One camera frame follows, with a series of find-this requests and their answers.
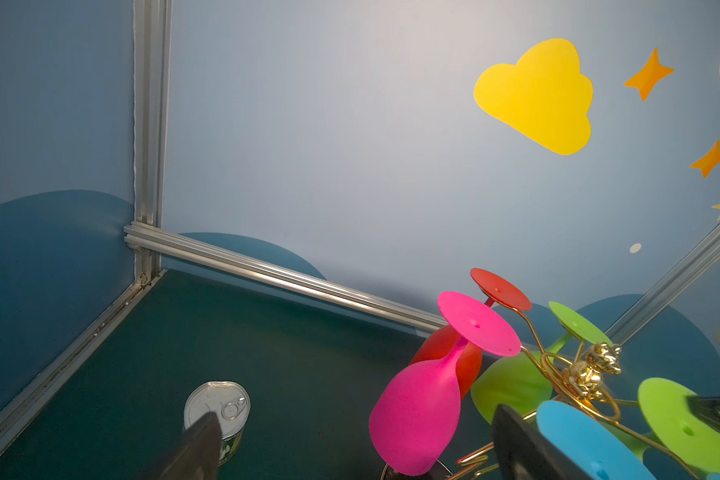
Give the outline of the aluminium frame post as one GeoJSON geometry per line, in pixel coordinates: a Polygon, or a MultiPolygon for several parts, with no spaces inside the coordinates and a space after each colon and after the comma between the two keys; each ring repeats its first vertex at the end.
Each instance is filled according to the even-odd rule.
{"type": "Polygon", "coordinates": [[[624,312],[606,334],[625,344],[720,260],[720,222],[624,312]]]}
{"type": "Polygon", "coordinates": [[[132,225],[139,229],[158,229],[163,217],[172,13],[171,1],[133,3],[132,225]]]}

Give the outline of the left aluminium frame post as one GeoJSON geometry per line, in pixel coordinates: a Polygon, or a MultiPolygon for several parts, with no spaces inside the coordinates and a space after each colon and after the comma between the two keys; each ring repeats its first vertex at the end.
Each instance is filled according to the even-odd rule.
{"type": "Polygon", "coordinates": [[[132,225],[139,229],[158,229],[163,217],[172,13],[171,1],[133,3],[132,225]]]}

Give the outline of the right aluminium frame post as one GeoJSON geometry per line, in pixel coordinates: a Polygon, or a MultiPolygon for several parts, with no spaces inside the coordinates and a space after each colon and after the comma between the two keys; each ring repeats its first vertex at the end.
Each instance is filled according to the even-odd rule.
{"type": "Polygon", "coordinates": [[[720,260],[720,222],[624,312],[606,334],[625,344],[720,260]]]}

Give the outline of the blue wine glass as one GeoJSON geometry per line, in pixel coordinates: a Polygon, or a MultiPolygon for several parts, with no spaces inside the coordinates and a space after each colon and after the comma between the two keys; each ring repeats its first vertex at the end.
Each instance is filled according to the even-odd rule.
{"type": "Polygon", "coordinates": [[[541,434],[592,479],[655,479],[621,441],[580,410],[550,400],[538,407],[536,418],[541,434]]]}

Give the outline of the red wine glass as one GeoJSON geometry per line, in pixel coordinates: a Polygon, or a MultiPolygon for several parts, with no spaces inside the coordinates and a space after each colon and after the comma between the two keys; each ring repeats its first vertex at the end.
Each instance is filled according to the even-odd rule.
{"type": "MultiPolygon", "coordinates": [[[[497,305],[519,311],[529,311],[532,303],[515,285],[497,274],[481,268],[472,268],[471,278],[481,291],[488,297],[485,304],[493,309],[497,305]]],[[[445,325],[433,332],[418,349],[410,361],[410,365],[444,358],[456,345],[459,334],[450,325],[445,325]]],[[[478,378],[482,366],[483,352],[473,344],[469,344],[462,352],[456,364],[456,374],[461,398],[464,398],[478,378]]]]}

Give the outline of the back aluminium frame bar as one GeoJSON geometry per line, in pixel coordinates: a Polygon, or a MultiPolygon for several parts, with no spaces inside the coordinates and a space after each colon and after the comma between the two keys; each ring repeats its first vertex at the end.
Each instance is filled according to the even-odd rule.
{"type": "Polygon", "coordinates": [[[434,332],[445,325],[436,314],[331,283],[254,259],[189,237],[133,221],[124,227],[125,242],[133,247],[167,255],[223,273],[257,281],[386,320],[434,332]]]}

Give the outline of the silver tin can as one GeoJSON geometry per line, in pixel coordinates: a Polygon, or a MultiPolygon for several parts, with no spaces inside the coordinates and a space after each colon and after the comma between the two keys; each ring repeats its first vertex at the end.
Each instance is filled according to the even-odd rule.
{"type": "Polygon", "coordinates": [[[196,388],[186,400],[183,427],[187,430],[206,413],[215,413],[222,437],[219,465],[223,465],[238,450],[250,411],[250,396],[240,384],[209,381],[196,388]]]}

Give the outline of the pink wine glass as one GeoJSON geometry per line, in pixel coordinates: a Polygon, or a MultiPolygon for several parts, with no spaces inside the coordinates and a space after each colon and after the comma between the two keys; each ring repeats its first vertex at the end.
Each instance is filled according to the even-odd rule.
{"type": "Polygon", "coordinates": [[[371,441],[393,470],[428,473],[453,438],[461,411],[457,362],[470,344],[499,357],[517,355],[514,329],[485,304],[458,292],[438,296],[438,307],[459,339],[442,359],[412,364],[387,385],[369,417],[371,441]]]}

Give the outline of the green wine glass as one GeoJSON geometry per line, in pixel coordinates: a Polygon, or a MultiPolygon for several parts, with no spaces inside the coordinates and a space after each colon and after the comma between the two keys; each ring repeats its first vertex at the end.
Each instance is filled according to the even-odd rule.
{"type": "MultiPolygon", "coordinates": [[[[611,343],[611,339],[600,328],[575,310],[554,301],[550,301],[548,306],[567,333],[546,347],[546,353],[557,354],[574,337],[589,344],[611,343]]],[[[500,404],[511,407],[519,415],[525,415],[550,399],[552,390],[548,379],[524,353],[520,353],[500,358],[489,366],[473,384],[470,395],[481,416],[492,424],[500,404]]]]}
{"type": "Polygon", "coordinates": [[[648,378],[638,387],[638,403],[655,442],[704,474],[720,474],[720,433],[695,417],[687,398],[695,393],[664,378],[648,378]]]}

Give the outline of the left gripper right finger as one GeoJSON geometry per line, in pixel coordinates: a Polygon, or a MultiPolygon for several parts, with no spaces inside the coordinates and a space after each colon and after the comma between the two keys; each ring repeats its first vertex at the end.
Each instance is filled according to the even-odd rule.
{"type": "Polygon", "coordinates": [[[527,424],[505,404],[496,408],[492,435],[503,479],[591,479],[535,427],[527,424]]]}

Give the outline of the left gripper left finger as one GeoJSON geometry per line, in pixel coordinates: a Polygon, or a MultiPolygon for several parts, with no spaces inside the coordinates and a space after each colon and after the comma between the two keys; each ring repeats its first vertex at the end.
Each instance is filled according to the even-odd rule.
{"type": "Polygon", "coordinates": [[[220,450],[220,423],[214,412],[208,412],[184,431],[175,445],[136,475],[135,479],[216,480],[220,450]]]}

